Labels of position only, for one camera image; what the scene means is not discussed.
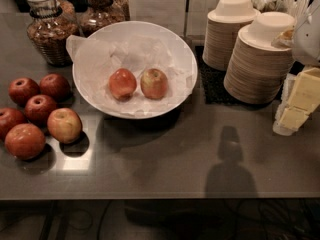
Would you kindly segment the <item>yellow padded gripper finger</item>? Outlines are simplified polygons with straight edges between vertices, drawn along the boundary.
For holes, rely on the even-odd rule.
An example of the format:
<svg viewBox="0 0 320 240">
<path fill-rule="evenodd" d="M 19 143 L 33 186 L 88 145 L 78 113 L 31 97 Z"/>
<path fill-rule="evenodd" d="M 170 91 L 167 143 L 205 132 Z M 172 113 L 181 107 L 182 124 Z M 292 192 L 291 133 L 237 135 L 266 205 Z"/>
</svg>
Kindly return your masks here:
<svg viewBox="0 0 320 240">
<path fill-rule="evenodd" d="M 291 136 L 320 106 L 320 68 L 305 66 L 297 75 L 288 74 L 277 108 L 273 131 Z"/>
</svg>

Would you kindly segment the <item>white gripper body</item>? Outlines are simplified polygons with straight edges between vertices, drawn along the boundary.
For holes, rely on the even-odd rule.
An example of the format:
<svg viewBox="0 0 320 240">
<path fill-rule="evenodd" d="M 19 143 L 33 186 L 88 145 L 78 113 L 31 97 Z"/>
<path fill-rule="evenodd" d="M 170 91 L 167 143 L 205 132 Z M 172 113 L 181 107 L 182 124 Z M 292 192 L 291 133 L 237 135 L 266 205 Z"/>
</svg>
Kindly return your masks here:
<svg viewBox="0 0 320 240">
<path fill-rule="evenodd" d="M 320 0 L 313 0 L 298 19 L 293 32 L 292 55 L 303 65 L 320 66 Z"/>
</svg>

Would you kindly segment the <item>small tan gripper finger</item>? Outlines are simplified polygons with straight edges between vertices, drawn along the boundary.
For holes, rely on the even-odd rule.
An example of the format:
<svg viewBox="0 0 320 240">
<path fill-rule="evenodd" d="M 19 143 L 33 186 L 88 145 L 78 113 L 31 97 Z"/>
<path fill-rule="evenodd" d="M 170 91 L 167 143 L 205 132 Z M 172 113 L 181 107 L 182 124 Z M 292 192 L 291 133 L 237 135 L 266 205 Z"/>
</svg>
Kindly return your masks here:
<svg viewBox="0 0 320 240">
<path fill-rule="evenodd" d="M 281 32 L 277 37 L 273 39 L 271 45 L 276 48 L 291 48 L 293 40 L 293 30 L 289 29 Z"/>
</svg>

